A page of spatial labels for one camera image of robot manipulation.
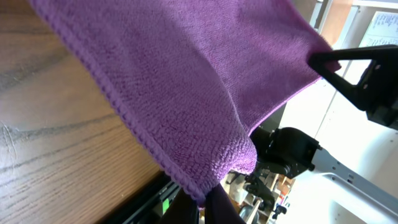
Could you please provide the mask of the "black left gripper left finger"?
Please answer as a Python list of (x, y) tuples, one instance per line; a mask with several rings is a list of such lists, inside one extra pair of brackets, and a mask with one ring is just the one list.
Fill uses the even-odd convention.
[(158, 224), (198, 224), (198, 217), (196, 201), (180, 190)]

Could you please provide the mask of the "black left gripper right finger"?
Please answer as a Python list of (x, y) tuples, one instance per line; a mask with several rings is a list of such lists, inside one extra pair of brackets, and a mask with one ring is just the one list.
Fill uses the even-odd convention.
[(221, 184), (218, 184), (206, 195), (205, 223), (245, 224), (245, 221), (235, 211)]

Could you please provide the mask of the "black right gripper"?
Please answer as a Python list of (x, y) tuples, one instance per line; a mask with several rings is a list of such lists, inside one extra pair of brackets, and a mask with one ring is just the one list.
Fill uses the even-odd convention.
[[(396, 45), (380, 45), (355, 49), (315, 53), (309, 65), (331, 84), (357, 109), (366, 113), (367, 119), (391, 129), (397, 129), (397, 66), (382, 60), (397, 58)], [(357, 85), (331, 72), (325, 62), (339, 60), (367, 60), (368, 67)]]

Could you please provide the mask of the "purple microfiber cloth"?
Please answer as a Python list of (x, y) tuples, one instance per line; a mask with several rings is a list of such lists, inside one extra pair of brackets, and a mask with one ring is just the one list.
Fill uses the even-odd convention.
[(115, 112), (192, 199), (248, 174), (250, 134), (316, 82), (330, 46), (290, 1), (33, 0)]

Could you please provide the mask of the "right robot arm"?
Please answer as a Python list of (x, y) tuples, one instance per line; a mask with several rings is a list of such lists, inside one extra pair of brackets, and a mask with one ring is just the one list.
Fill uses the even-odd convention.
[[(359, 82), (350, 84), (331, 72), (327, 63), (369, 60)], [(336, 88), (367, 119), (397, 129), (397, 46), (380, 45), (313, 54), (309, 66)], [(366, 222), (397, 222), (397, 199), (335, 159), (319, 142), (295, 128), (272, 133), (256, 128), (250, 135), (257, 167), (290, 179), (310, 174), (326, 193)]]

